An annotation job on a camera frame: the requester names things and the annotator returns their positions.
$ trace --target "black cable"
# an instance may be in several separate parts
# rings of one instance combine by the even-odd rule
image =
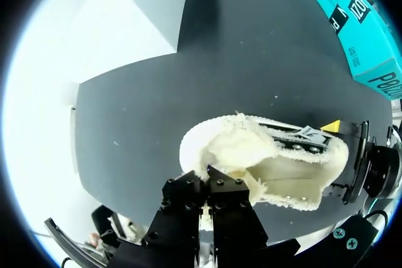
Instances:
[[[69,260],[72,260],[72,259],[71,259],[71,258],[69,258],[69,257],[66,257],[65,259],[63,259],[63,262],[62,262],[62,266],[61,266],[61,268],[64,268],[65,263],[67,263],[67,261],[69,261]]]
[[[388,225],[388,215],[387,215],[387,213],[385,211],[383,211],[383,210],[374,210],[373,212],[367,214],[364,218],[368,219],[368,218],[371,218],[372,216],[375,216],[375,215],[382,215],[384,217],[384,219],[385,219],[384,229],[385,229],[387,227],[387,225]]]

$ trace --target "slipper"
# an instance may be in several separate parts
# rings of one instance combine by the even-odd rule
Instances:
[[[190,129],[179,157],[183,172],[194,170],[203,181],[209,178],[208,165],[243,179],[251,205],[316,210],[324,189],[344,170],[349,150],[327,132],[238,114]]]

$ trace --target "black work surface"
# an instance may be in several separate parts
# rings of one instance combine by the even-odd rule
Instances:
[[[298,126],[371,122],[385,142],[391,104],[351,78],[341,44],[315,0],[187,0],[178,53],[83,83],[75,145],[84,188],[149,225],[178,150],[194,125],[235,110]],[[357,212],[324,198],[314,212],[258,204],[270,241],[328,227]]]

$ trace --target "teal box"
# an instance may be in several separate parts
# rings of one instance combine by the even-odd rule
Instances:
[[[344,48],[352,77],[389,100],[402,99],[402,57],[366,0],[317,0]]]

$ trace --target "white backdrop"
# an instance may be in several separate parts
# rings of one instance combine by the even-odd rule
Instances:
[[[181,13],[166,22],[180,29]],[[78,83],[176,48],[133,0],[41,0],[16,46],[3,107],[8,175],[27,227],[46,233],[43,222],[52,217],[73,240],[87,240],[99,202],[73,166]],[[43,240],[60,264],[65,254]]]

